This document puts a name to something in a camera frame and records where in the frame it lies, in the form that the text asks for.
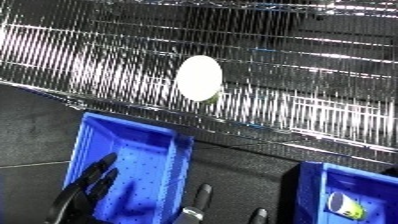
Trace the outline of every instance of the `reflective metal rack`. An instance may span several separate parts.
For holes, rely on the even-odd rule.
[[[394,1],[1,0],[0,83],[77,108],[393,164],[397,16]],[[193,55],[223,69],[215,104],[176,88]]]

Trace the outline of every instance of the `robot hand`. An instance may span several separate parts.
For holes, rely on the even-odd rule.
[[[95,219],[93,213],[98,201],[108,194],[118,175],[118,170],[114,168],[101,179],[116,158],[115,153],[109,154],[85,169],[75,182],[69,184],[59,194],[44,223],[109,224]]]

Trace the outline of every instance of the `blue bin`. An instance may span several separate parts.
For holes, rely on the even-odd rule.
[[[366,210],[364,220],[351,220],[327,209],[333,192],[356,200]],[[296,200],[296,224],[398,224],[398,178],[328,163],[301,164]]]
[[[64,187],[115,152],[119,176],[95,217],[114,224],[171,223],[180,207],[193,138],[107,116],[84,115]]]

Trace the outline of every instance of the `dark floor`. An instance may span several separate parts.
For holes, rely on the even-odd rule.
[[[42,223],[61,189],[83,111],[6,86],[0,86],[0,105],[0,218]],[[303,159],[296,152],[174,128],[196,138],[184,204],[200,184],[215,188],[205,224],[247,223],[257,207],[269,210],[271,224],[292,223],[298,161],[291,158]]]

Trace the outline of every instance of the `yellow cup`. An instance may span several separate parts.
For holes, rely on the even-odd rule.
[[[331,212],[350,219],[362,220],[366,215],[365,209],[360,204],[340,192],[332,193],[327,205]]]

